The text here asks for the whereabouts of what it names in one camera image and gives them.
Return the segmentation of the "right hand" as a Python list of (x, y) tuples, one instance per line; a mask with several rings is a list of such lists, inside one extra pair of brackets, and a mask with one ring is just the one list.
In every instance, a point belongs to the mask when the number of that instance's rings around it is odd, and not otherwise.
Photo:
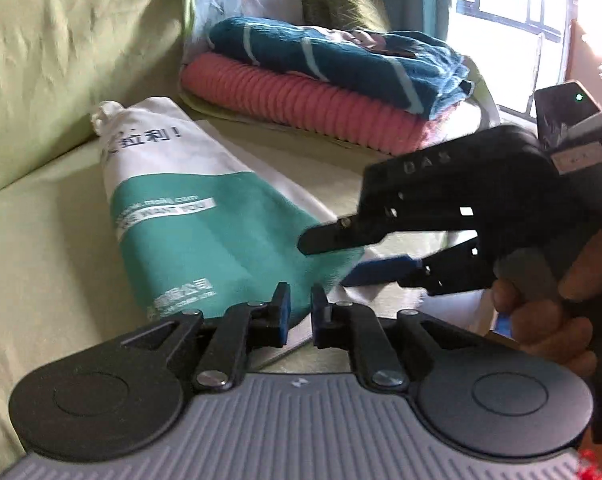
[(532, 356), (558, 363), (581, 377), (594, 374), (597, 356), (588, 345), (593, 324), (566, 312), (570, 301), (583, 302), (602, 293), (602, 230), (584, 246), (558, 285), (558, 298), (528, 301), (514, 284), (499, 278), (491, 288), (492, 304), (510, 317), (512, 336)]

